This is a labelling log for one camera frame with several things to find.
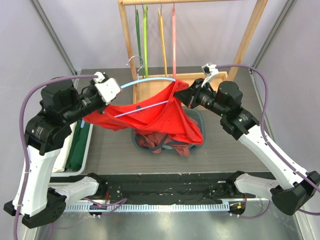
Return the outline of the lime green hanger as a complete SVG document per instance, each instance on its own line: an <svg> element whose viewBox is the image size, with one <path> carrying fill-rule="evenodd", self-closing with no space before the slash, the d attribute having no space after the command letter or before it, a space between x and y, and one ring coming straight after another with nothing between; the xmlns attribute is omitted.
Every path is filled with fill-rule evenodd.
<svg viewBox="0 0 320 240"><path fill-rule="evenodd" d="M148 66L148 6L143 5L143 51L144 51L144 72L145 77L149 77Z"/></svg>

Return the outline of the light blue hanger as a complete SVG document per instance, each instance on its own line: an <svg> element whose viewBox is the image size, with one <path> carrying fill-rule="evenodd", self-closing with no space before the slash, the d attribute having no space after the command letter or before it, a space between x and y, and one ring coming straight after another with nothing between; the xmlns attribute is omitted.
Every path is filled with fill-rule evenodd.
<svg viewBox="0 0 320 240"><path fill-rule="evenodd" d="M138 70L136 70L137 80L131 81L131 82L126 83L126 84L123 84L121 86L122 89L128 88L130 86L140 87L141 84L143 84L143 83L155 82L155 81L158 81L158 80L159 81L170 81L170 82L175 82L176 81L174 78L160 77L160 76L159 77L140 78L139 71L144 66L144 61L143 61L142 57L140 57L139 55L133 55L128 59L128 63L126 65L129 65L131 63L132 59L134 59L134 58L139 58L139 68L138 68ZM161 101L161 102L158 102L158 103L155 103L155 104L147 105L145 107L140 107L140 108L137 108L135 110L131 110L131 111L128 111L128 112L125 112L125 113L118 114L118 115L115 116L115 118L119 118L119 117L122 117L122 116L133 114L133 113L136 113L136 112L139 112L139 111L142 111L142 110L147 110L149 108L157 107L159 105L166 104L167 102L168 102L168 100L165 100L165 101Z"/></svg>

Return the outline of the red tank top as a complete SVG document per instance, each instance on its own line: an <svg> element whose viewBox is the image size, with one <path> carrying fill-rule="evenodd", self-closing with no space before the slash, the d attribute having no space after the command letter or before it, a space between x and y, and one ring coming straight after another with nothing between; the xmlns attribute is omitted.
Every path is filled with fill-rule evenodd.
<svg viewBox="0 0 320 240"><path fill-rule="evenodd" d="M182 103L174 97L175 92L185 90L188 87L187 83L177 79L162 91L144 101L129 105L110 104L103 114L94 111L84 117L83 120L113 131L132 128L141 135L153 132L165 133L176 141L199 145L203 142L200 130L194 123L191 123L183 110ZM115 117L116 115L166 100L168 102L165 104L118 118Z"/></svg>

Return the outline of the pink tank top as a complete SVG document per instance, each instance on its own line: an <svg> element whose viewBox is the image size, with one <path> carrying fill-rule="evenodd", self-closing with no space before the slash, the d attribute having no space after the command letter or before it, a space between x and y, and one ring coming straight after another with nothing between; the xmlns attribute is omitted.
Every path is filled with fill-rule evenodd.
<svg viewBox="0 0 320 240"><path fill-rule="evenodd" d="M166 133L153 132L151 134L135 134L134 141L137 146L148 152L160 154L161 152L177 152L183 157L190 155L191 143L176 141Z"/></svg>

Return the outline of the yellow hanger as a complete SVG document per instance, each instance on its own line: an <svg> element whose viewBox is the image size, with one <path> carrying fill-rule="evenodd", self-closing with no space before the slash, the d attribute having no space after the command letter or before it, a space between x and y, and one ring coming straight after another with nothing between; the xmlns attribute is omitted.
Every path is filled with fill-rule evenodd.
<svg viewBox="0 0 320 240"><path fill-rule="evenodd" d="M165 46L165 35L164 35L164 23L161 9L158 9L158 24L159 24L159 33L160 33L160 43L161 43L161 51L163 57L163 67L164 67L164 75L168 76L167 70L167 56L166 56L166 46Z"/></svg>

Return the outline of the dark green hanger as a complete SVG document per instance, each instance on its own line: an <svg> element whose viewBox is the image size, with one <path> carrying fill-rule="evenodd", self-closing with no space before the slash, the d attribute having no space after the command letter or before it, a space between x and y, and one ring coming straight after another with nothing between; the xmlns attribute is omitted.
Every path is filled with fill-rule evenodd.
<svg viewBox="0 0 320 240"><path fill-rule="evenodd" d="M139 68L137 70L137 75L141 67L143 67L142 51L141 51L141 35L140 35L140 18L139 11L137 8L134 9L135 12L135 31L136 31L136 40L137 40L137 49L138 49L138 58L139 58Z"/></svg>

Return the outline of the pink hanger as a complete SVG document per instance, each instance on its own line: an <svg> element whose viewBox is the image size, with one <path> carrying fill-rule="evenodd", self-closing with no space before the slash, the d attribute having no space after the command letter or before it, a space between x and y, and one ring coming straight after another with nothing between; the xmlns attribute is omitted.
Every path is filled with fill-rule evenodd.
<svg viewBox="0 0 320 240"><path fill-rule="evenodd" d="M176 57L176 10L175 2L172 4L172 76L175 79L177 75L177 57Z"/></svg>

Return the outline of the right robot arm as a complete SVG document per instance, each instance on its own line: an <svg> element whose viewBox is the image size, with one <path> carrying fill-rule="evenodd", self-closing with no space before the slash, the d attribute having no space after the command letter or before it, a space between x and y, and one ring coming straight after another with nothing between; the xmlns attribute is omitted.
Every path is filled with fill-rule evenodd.
<svg viewBox="0 0 320 240"><path fill-rule="evenodd" d="M284 214L294 215L320 185L317 171L307 172L286 155L261 130L259 121L241 106L243 93L233 81L223 81L217 90L199 78L174 97L189 109L202 106L221 117L223 130L251 150L270 170L274 180L235 172L226 182L226 193L233 198L251 194L272 201Z"/></svg>

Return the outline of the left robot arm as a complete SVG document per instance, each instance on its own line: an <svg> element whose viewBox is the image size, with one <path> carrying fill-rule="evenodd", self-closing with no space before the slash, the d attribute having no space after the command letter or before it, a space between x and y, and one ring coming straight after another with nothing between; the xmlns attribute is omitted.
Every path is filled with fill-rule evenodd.
<svg viewBox="0 0 320 240"><path fill-rule="evenodd" d="M24 171L15 198L5 203L5 212L29 229L54 223L69 205L91 197L100 200L106 181L95 173L65 187L49 187L52 170L71 124L93 112L102 113L121 91L114 79L90 76L90 84L79 93L71 77L49 80L36 87L41 91L41 110L28 123L19 122L24 152Z"/></svg>

